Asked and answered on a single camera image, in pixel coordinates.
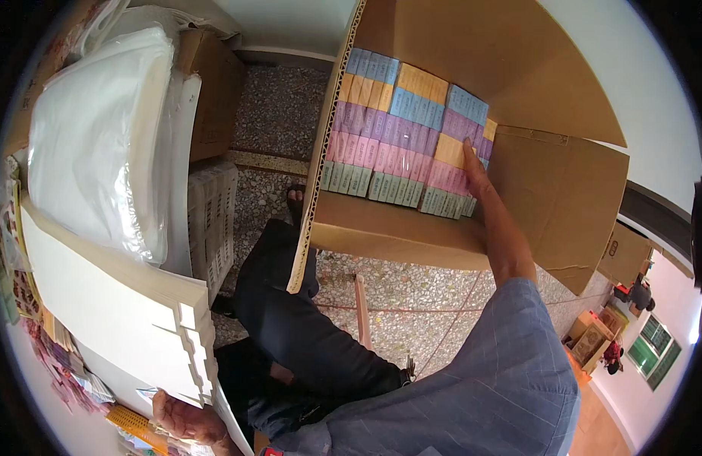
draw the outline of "blue checkered shirt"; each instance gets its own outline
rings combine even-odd
[[[282,435],[285,456],[564,456],[579,388],[536,285],[510,279],[444,369]]]

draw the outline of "terrazzo floor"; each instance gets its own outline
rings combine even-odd
[[[240,150],[309,160],[319,106],[328,75],[316,70],[249,68],[237,120],[235,147]],[[289,220],[285,190],[303,178],[238,166],[234,219],[234,266],[221,293],[231,295],[237,271],[270,217]],[[363,274],[374,351],[397,365],[406,356],[417,363],[419,377],[443,368],[455,356],[495,291],[490,271],[456,271],[411,263],[359,258],[324,251],[318,255],[315,298],[320,311],[358,337],[355,274]],[[582,296],[538,268],[541,297],[562,336],[584,310],[598,312],[611,285],[595,273]],[[236,321],[214,314],[215,346],[246,336]]]

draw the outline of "white paper stack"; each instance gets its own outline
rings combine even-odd
[[[23,195],[27,254],[44,306],[119,369],[196,406],[212,402],[217,365],[204,281],[81,239]]]

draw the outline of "shirt sleeve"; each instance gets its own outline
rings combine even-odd
[[[509,279],[496,290],[447,369],[492,388],[579,394],[551,317],[527,279]]]

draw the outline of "sandal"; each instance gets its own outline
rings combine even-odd
[[[285,201],[288,203],[288,209],[291,211],[292,226],[296,228],[301,228],[301,221],[303,219],[303,199],[291,199],[290,192],[302,192],[302,198],[305,198],[305,185],[295,184],[288,187],[285,192]]]

